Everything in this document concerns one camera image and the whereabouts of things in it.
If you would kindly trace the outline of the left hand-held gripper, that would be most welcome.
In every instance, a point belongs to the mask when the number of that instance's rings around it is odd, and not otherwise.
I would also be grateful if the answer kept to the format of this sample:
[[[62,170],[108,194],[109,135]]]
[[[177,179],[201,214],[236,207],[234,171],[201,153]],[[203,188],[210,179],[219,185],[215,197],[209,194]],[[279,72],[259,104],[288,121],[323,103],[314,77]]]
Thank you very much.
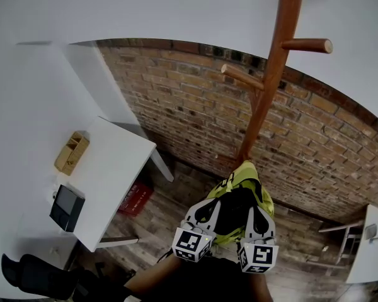
[[[199,262],[216,238],[214,232],[221,209],[219,198],[205,199],[193,205],[176,229],[172,249],[176,257]]]

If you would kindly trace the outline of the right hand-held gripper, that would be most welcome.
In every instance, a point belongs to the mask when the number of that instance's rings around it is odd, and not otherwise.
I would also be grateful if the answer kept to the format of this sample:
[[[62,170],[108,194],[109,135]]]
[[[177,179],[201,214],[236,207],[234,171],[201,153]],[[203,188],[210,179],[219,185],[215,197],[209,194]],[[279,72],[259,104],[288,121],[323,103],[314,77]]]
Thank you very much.
[[[254,208],[251,207],[246,222],[245,238],[240,241],[238,257],[242,272],[263,274],[275,266],[279,246],[274,237],[273,218],[265,210],[258,208],[257,232],[263,238],[255,239],[254,217]]]

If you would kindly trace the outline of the yellow-green black backpack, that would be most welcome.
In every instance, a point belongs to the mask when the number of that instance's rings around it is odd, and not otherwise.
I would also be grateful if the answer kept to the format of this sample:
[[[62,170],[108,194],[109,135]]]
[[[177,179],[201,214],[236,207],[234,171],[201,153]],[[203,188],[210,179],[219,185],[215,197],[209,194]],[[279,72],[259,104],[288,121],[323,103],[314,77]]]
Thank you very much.
[[[274,203],[261,184],[255,165],[245,160],[227,179],[216,185],[206,199],[218,198],[221,202],[215,230],[215,244],[226,246],[245,237],[249,209],[254,206],[274,216]]]

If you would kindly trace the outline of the wooden coat stand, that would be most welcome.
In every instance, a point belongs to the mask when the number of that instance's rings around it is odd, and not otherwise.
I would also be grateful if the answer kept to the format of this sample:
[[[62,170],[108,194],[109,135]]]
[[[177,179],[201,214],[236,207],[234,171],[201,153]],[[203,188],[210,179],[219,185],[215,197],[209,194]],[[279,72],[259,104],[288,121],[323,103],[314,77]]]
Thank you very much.
[[[327,38],[296,38],[302,0],[278,0],[272,44],[261,79],[235,66],[224,64],[221,73],[248,85],[252,114],[234,168],[249,159],[263,122],[278,89],[290,51],[330,54],[333,44]]]

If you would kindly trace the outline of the person's right forearm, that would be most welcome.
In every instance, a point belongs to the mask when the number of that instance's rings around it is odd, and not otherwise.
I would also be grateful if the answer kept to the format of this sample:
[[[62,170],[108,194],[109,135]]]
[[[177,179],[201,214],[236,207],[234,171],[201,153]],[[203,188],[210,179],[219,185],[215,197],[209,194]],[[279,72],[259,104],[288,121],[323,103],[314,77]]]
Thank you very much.
[[[257,302],[273,302],[264,274],[253,275],[253,289]]]

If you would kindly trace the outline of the person's left forearm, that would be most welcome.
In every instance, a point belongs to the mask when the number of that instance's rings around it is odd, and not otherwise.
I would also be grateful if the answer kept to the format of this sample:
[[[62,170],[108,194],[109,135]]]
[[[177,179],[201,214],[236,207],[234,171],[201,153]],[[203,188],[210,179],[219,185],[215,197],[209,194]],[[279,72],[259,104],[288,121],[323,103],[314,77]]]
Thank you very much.
[[[170,255],[150,268],[137,272],[124,286],[135,296],[145,297],[176,272],[182,262],[182,259]]]

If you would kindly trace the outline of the person's black clothing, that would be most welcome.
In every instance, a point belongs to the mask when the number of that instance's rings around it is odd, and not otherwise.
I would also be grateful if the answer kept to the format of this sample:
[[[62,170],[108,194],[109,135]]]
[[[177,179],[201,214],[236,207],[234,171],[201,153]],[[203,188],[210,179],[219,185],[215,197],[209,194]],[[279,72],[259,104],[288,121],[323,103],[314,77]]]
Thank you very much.
[[[128,297],[142,302],[257,302],[253,275],[239,264],[216,257],[200,262],[183,260],[180,268],[145,297],[128,289]]]

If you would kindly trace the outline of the red box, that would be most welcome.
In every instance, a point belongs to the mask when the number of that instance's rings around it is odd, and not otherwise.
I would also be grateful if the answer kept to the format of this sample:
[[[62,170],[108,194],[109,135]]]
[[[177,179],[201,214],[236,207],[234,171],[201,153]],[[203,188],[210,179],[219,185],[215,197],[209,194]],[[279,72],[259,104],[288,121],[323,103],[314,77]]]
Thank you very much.
[[[153,192],[152,187],[135,181],[120,204],[118,212],[124,215],[137,216]]]

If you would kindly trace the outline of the white desk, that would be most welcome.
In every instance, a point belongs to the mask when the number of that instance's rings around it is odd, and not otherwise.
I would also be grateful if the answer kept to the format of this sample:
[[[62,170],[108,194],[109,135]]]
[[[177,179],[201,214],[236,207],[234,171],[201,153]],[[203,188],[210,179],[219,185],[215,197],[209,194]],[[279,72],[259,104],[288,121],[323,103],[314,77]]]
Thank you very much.
[[[57,174],[53,190],[65,185],[85,199],[73,235],[91,252],[137,243],[138,236],[105,237],[105,232],[156,145],[97,117],[85,135],[89,146],[70,176]]]

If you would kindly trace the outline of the small white grey device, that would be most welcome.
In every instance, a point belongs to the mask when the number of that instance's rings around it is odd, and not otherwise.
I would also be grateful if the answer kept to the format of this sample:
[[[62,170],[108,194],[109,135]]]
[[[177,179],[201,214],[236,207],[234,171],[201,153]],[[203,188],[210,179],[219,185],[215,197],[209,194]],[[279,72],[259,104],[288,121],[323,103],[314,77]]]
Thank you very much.
[[[376,223],[365,227],[365,240],[369,243],[378,242],[378,226]]]

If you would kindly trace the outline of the small white table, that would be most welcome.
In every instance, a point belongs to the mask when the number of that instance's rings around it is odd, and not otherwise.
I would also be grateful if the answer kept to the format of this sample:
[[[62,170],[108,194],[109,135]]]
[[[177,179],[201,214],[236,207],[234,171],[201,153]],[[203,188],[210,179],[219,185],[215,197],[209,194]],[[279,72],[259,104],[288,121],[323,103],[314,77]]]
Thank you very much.
[[[370,204],[367,206],[357,254],[346,279],[347,284],[378,281],[378,242],[369,243],[365,240],[365,227],[374,223],[378,226],[378,208]]]

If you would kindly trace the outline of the black box with grey lid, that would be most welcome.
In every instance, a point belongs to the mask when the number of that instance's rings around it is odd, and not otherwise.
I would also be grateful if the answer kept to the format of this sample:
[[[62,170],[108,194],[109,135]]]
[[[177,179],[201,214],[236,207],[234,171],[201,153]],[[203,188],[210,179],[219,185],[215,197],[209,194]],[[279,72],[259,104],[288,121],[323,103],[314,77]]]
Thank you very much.
[[[60,185],[50,210],[51,219],[65,232],[76,227],[85,199],[65,185]]]

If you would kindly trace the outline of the wooden desk organizer box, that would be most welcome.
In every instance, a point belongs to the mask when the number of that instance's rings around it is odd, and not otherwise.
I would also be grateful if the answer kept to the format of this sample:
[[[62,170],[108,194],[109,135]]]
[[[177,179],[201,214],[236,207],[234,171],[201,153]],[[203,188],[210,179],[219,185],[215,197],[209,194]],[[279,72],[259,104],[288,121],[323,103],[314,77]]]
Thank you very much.
[[[55,168],[70,176],[88,146],[89,140],[79,131],[75,131],[57,156],[54,162]]]

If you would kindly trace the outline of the black mesh office chair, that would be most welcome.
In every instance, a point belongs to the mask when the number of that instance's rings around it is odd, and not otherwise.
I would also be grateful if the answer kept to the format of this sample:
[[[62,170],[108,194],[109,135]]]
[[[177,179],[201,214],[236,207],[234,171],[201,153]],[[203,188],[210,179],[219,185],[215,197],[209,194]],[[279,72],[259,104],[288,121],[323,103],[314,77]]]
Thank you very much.
[[[1,257],[1,270],[10,285],[22,292],[72,302],[123,302],[128,297],[124,284],[136,272],[114,266],[107,274],[107,264],[95,262],[94,269],[79,266],[71,271],[59,269],[31,254],[19,261],[6,254]]]

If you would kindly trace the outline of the light wooden frame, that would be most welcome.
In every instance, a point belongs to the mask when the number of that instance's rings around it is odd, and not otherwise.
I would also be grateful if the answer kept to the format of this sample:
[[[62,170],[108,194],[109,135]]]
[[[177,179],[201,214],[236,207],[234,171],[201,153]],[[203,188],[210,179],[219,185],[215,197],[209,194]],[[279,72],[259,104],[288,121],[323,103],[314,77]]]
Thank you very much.
[[[355,258],[357,253],[358,245],[362,238],[362,227],[364,225],[364,220],[358,220],[353,223],[349,223],[342,226],[336,226],[331,228],[323,228],[320,229],[319,233],[329,233],[329,232],[337,232],[337,231],[344,231],[343,240],[340,245],[339,252],[335,259],[335,262],[332,264],[324,263],[324,262],[316,262],[307,259],[306,263],[323,267],[327,269],[349,269],[351,268],[351,263]]]

